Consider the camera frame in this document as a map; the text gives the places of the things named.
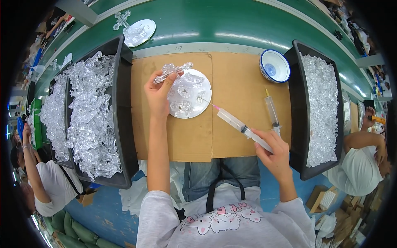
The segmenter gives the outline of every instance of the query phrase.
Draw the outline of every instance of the syringe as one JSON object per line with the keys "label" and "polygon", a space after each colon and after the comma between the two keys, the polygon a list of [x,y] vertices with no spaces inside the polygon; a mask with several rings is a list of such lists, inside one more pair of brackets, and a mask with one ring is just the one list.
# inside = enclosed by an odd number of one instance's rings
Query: syringe
{"label": "syringe", "polygon": [[274,107],[273,99],[271,96],[269,96],[269,92],[267,89],[266,89],[265,101],[266,101],[266,105],[268,106],[270,119],[272,120],[272,126],[273,126],[272,130],[274,130],[278,134],[278,136],[281,137],[280,127],[282,126],[280,126],[280,122],[278,122],[276,108]]}
{"label": "syringe", "polygon": [[213,105],[210,102],[208,102],[208,103],[211,104],[212,106],[214,106],[214,108],[216,108],[217,110],[219,110],[217,116],[219,116],[221,119],[223,119],[224,121],[229,123],[232,127],[234,127],[239,132],[244,134],[247,138],[253,139],[255,142],[258,142],[263,148],[265,148],[269,152],[273,153],[273,149],[264,140],[262,140],[258,135],[254,134],[251,131],[251,128],[247,127],[239,119],[237,119],[236,117],[231,115],[229,112],[227,112],[223,108],[219,108],[217,105]]}

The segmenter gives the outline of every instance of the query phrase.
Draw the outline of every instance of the white shirt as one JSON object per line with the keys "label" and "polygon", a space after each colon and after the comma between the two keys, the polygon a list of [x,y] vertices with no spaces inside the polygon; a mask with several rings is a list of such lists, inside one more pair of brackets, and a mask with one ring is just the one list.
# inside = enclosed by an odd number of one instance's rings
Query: white shirt
{"label": "white shirt", "polygon": [[181,223],[171,197],[163,191],[150,191],[141,205],[137,248],[314,247],[314,228],[300,198],[280,202],[266,213],[254,193],[260,193],[260,188],[245,190],[246,200],[241,201],[239,188],[221,184],[215,189],[214,211],[205,213],[203,196],[190,202],[196,208],[189,206]]}
{"label": "white shirt", "polygon": [[[50,217],[61,211],[66,204],[77,196],[77,193],[70,185],[59,165],[55,164],[54,161],[50,160],[47,164],[40,162],[36,165],[36,168],[39,171],[44,190],[51,199],[49,203],[42,203],[35,196],[36,210],[39,214]],[[64,167],[64,169],[70,179],[72,179],[76,189],[80,193],[83,192],[83,186],[76,172],[66,167]]]}
{"label": "white shirt", "polygon": [[351,148],[342,164],[323,172],[330,183],[352,196],[371,193],[383,180],[374,158],[375,146]]}

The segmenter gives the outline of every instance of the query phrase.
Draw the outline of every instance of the clear acrylic cross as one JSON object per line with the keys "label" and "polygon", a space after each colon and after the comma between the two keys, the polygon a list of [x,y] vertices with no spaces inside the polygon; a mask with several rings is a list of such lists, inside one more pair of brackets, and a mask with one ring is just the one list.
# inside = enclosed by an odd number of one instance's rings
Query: clear acrylic cross
{"label": "clear acrylic cross", "polygon": [[114,14],[114,18],[117,19],[117,23],[113,26],[113,30],[118,30],[120,26],[125,26],[126,28],[129,28],[129,24],[127,23],[127,17],[131,15],[131,11],[127,10],[124,14],[121,14],[121,12],[116,12]]}

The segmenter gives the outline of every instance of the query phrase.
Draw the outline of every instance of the black crate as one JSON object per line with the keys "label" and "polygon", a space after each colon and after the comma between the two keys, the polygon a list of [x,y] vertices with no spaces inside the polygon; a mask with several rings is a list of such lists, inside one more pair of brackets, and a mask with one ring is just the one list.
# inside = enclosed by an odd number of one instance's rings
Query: black crate
{"label": "black crate", "polygon": [[[56,75],[58,76],[59,74],[62,74],[62,73],[63,73],[64,71],[66,71],[71,65],[72,65],[72,62],[69,62],[69,63],[68,63],[67,65],[65,65],[65,67],[63,67],[63,68],[61,69],[61,71],[60,71],[58,74],[56,74]],[[68,85],[69,82],[70,82],[70,79],[69,79],[69,77],[67,77],[67,79],[66,79],[66,85]],[[54,86],[55,83],[56,83],[56,82],[55,82],[55,79],[52,79],[51,82],[50,82],[49,90],[48,90],[48,96],[51,96],[51,94],[52,94],[52,89],[51,89],[51,87]],[[67,167],[67,168],[69,168],[69,169],[74,169],[73,158],[72,158],[72,157],[69,157],[69,161],[58,162],[58,160],[55,158],[55,151],[52,149],[51,141],[49,141],[49,143],[50,143],[50,149],[51,149],[51,157],[52,157],[52,160],[54,161],[54,163],[56,163],[57,165],[61,165],[61,166]]]}
{"label": "black crate", "polygon": [[[107,88],[105,94],[111,95],[110,105],[113,105],[116,146],[120,157],[122,172],[114,174],[111,178],[96,177],[95,183],[129,189],[131,187],[131,178],[139,170],[131,115],[131,66],[133,53],[124,44],[124,35],[120,35],[96,47],[79,60],[76,60],[76,63],[94,56],[97,51],[102,51],[103,55],[116,54],[113,86]],[[69,105],[73,101],[73,97],[70,96],[70,90],[71,84],[69,83],[66,87],[66,129],[70,126],[70,117],[73,111],[69,108]],[[73,157],[72,149],[69,149],[69,154]],[[91,182],[87,173],[81,172],[78,164],[75,165],[75,170],[80,180]]]}
{"label": "black crate", "polygon": [[[304,73],[301,56],[309,54],[324,59],[328,64],[333,65],[338,89],[338,136],[336,138],[335,154],[337,161],[328,161],[315,167],[307,167],[307,156],[310,142],[310,107],[307,89],[306,75]],[[292,48],[284,54],[291,67],[289,78],[289,92],[291,98],[291,156],[290,166],[301,174],[301,180],[305,181],[339,164],[343,147],[343,99],[341,82],[338,70],[334,61],[318,50],[301,43],[298,40],[292,41]]]}

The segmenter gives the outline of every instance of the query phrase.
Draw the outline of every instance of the black bag strap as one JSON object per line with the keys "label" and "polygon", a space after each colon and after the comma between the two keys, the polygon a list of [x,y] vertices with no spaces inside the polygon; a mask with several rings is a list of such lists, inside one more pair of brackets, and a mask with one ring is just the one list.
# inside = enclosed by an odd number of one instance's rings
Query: black bag strap
{"label": "black bag strap", "polygon": [[210,185],[210,188],[208,189],[208,197],[207,197],[207,213],[212,212],[214,210],[214,195],[215,195],[215,188],[216,188],[216,184],[223,180],[223,175],[222,175],[222,169],[224,169],[226,172],[228,172],[229,174],[232,175],[232,177],[234,177],[234,179],[236,179],[237,183],[240,186],[240,193],[241,193],[241,200],[244,201],[245,200],[245,191],[244,191],[244,187],[241,184],[241,182],[236,178],[236,176],[234,175],[234,173],[223,163],[223,159],[220,160],[219,162],[219,175],[217,177],[217,179],[215,179],[215,181]]}
{"label": "black bag strap", "polygon": [[59,165],[59,167],[61,167],[61,170],[63,171],[63,173],[65,174],[67,180],[69,181],[70,185],[73,187],[74,191],[77,193],[77,197],[79,196],[83,196],[85,195],[85,190],[83,189],[82,193],[79,193],[79,191],[77,190],[76,186],[74,185],[72,179],[69,177],[68,173],[65,171],[64,167],[62,165]]}

